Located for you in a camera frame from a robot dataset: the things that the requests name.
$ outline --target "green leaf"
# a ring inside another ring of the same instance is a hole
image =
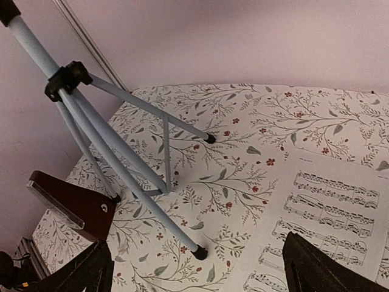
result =
[[[156,276],[160,276],[160,275],[167,269],[168,266],[169,266],[169,265],[160,266],[159,268],[156,268],[156,269],[154,270],[154,274],[155,274]]]
[[[149,222],[147,222],[147,221],[143,221],[142,223],[145,224],[145,225],[147,225],[147,226],[153,227],[153,225],[151,225],[151,224],[150,224]]]
[[[162,152],[162,150],[164,149],[165,147],[165,144],[162,144],[159,148],[158,148],[158,154]]]
[[[115,257],[115,261],[118,262],[118,263],[124,263],[125,260],[123,260],[121,257],[119,257],[118,255]]]
[[[120,235],[118,232],[116,232],[116,237],[117,237],[117,243],[120,245]]]
[[[331,111],[330,109],[328,110],[329,114],[332,115],[332,117],[337,117],[338,115],[336,113],[334,113],[333,111]]]
[[[296,135],[296,133],[291,134],[291,140],[292,140],[293,145],[295,145],[295,143],[296,143],[296,141],[297,141],[297,135]]]
[[[189,228],[192,229],[192,230],[203,229],[204,228],[204,222],[201,221],[201,222],[199,222],[198,224],[196,224],[194,226],[189,226]]]
[[[229,197],[229,190],[228,190],[228,188],[223,187],[223,195],[224,195],[224,198],[226,198],[226,199]]]
[[[381,163],[379,164],[378,168],[376,170],[378,170],[379,172],[381,170],[385,170],[385,169],[389,169],[389,163],[385,160],[381,161]]]
[[[137,130],[136,132],[135,132],[135,134],[137,134],[137,133],[141,133],[141,132],[143,132],[145,129],[142,127],[142,128],[140,128],[139,130]]]
[[[209,273],[208,273],[208,278],[207,278],[207,282],[208,283],[211,283],[213,282],[213,280],[215,279],[215,264],[213,264],[212,266],[212,269],[210,269]]]
[[[252,146],[249,146],[249,147],[247,148],[246,152],[247,152],[248,154],[258,154],[258,155],[261,155],[261,152],[260,152],[258,149],[254,148],[254,147],[252,147]]]
[[[202,178],[200,178],[201,181],[205,181],[206,179],[209,179],[211,178],[212,175],[208,175],[208,176],[203,176]]]
[[[225,174],[227,173],[227,169],[223,169],[220,173],[220,178],[219,179],[224,179]]]
[[[206,111],[207,111],[207,110],[205,110],[205,111],[200,111],[200,112],[198,112],[196,115],[197,115],[197,116],[201,116],[201,115],[204,114]]]
[[[337,133],[339,133],[342,130],[343,130],[343,126],[342,125],[336,125],[336,127],[334,129],[334,134],[337,134]]]
[[[148,257],[148,254],[144,255],[143,257],[140,257],[139,262],[140,263],[144,262],[147,259],[147,257]]]
[[[141,210],[142,210],[142,205],[140,205],[140,207],[135,211],[135,213],[133,214],[133,218],[138,217]]]
[[[175,134],[175,135],[173,136],[173,138],[178,138],[179,136],[182,135],[183,132],[184,132],[184,131],[178,132],[177,134]]]
[[[228,98],[228,99],[226,99],[226,101],[227,101],[227,100],[230,100],[230,99],[233,99],[235,96],[236,96],[236,94],[235,94],[235,93],[231,94],[231,95],[229,96],[229,98]]]
[[[253,199],[251,199],[250,196],[248,196],[248,194],[246,194],[246,193],[243,193],[243,194],[242,194],[242,197],[245,198],[246,200],[251,200],[251,201],[253,200]]]

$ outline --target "red flower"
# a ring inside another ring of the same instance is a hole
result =
[[[188,248],[186,246],[181,246],[181,252],[185,254],[185,251],[187,251]]]
[[[274,162],[275,162],[275,159],[274,159],[274,158],[269,158],[269,159],[266,161],[266,165],[267,165],[267,166],[273,166],[273,165],[274,165]]]

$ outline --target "black clamp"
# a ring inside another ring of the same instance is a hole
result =
[[[93,82],[93,79],[88,74],[88,70],[82,62],[73,61],[66,67],[60,67],[59,70],[51,76],[44,89],[44,93],[52,102],[62,102],[58,91],[60,89],[65,89],[68,94],[72,94],[73,90],[77,88],[81,82],[88,85]]]

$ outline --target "metronome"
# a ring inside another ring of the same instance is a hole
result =
[[[93,190],[35,170],[27,188],[75,232],[91,242],[106,240],[116,203]]]

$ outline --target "metal strip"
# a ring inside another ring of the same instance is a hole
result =
[[[118,86],[119,88],[122,88],[125,91],[128,91],[128,88],[125,86],[125,84],[122,82],[115,70],[109,64],[108,60],[104,57],[103,53],[100,51],[94,40],[88,34],[85,27],[81,24],[80,20],[77,18],[74,11],[71,9],[70,5],[66,2],[66,0],[53,1],[58,7],[58,9],[61,11],[63,16],[66,18],[68,23],[74,29],[75,33],[80,38],[86,49],[91,53],[93,59],[95,59],[97,64],[101,67],[105,75],[114,85]]]

